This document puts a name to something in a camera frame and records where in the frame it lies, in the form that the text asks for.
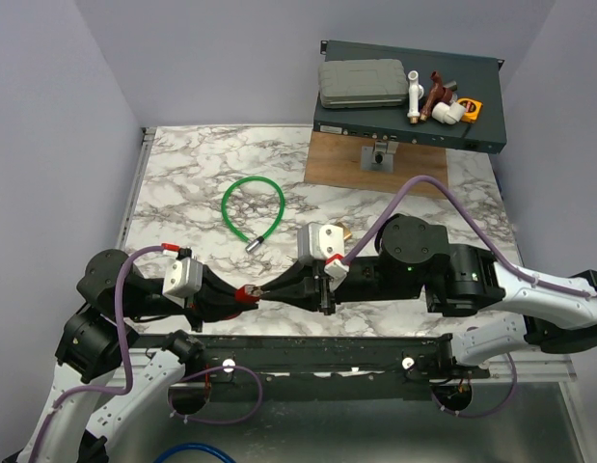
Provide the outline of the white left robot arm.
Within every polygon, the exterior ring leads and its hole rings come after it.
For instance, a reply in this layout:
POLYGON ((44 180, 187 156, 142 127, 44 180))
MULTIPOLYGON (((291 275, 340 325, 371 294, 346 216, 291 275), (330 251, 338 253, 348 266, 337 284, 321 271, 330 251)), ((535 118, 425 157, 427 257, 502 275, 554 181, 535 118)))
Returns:
POLYGON ((126 427, 178 379, 196 379, 202 348, 175 331, 140 373, 129 320, 183 314, 194 329, 253 310, 244 289, 218 278, 188 248, 164 243, 129 255, 109 249, 77 284, 84 305, 67 321, 49 396, 36 428, 11 462, 107 462, 126 427))

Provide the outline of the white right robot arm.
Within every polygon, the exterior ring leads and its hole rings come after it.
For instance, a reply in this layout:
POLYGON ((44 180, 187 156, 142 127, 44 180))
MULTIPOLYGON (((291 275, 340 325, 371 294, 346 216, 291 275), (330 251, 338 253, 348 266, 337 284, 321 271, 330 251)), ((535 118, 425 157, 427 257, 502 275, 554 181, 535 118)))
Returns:
POLYGON ((579 353, 597 346, 597 272, 568 278, 506 268, 495 253, 451 244, 443 226, 396 214, 374 236, 374 257, 349 264, 339 254, 317 259, 303 251, 260 298, 310 312, 334 313, 343 303, 425 298, 430 313, 469 317, 497 311, 503 318, 462 334, 433 354, 446 378, 529 345, 544 353, 579 353))

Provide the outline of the red plastic seal tag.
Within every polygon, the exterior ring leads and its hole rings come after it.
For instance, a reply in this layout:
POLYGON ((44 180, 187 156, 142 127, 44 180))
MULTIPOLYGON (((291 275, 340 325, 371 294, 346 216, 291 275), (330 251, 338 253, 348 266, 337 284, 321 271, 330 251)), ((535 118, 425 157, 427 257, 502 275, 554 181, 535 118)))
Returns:
MULTIPOLYGON (((244 308, 244 312, 249 312, 258 309, 258 301, 259 297, 250 294, 246 287, 243 286, 239 289, 235 289, 235 300, 239 302, 242 307, 244 308)), ((199 316, 199 293, 197 293, 194 298, 193 302, 191 303, 191 307, 193 308, 195 315, 199 316)), ((204 321, 206 323, 217 322, 217 321, 204 321)))

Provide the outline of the brass padlock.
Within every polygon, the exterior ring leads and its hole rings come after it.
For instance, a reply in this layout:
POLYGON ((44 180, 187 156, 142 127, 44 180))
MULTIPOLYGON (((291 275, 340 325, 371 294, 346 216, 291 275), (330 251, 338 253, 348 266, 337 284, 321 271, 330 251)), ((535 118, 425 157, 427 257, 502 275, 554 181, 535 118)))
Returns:
POLYGON ((352 238, 352 231, 345 224, 343 224, 342 222, 336 222, 336 226, 341 228, 343 240, 345 242, 352 238))

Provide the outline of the white elbow pipe fitting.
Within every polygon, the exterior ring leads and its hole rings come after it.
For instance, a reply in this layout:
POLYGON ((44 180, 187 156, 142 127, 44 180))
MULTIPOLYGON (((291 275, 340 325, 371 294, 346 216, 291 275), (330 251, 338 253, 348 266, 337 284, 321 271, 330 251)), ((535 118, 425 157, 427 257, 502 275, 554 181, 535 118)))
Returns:
POLYGON ((431 117, 442 124, 454 125, 459 123, 466 113, 466 107, 453 101, 451 104, 438 102, 432 109, 431 117))

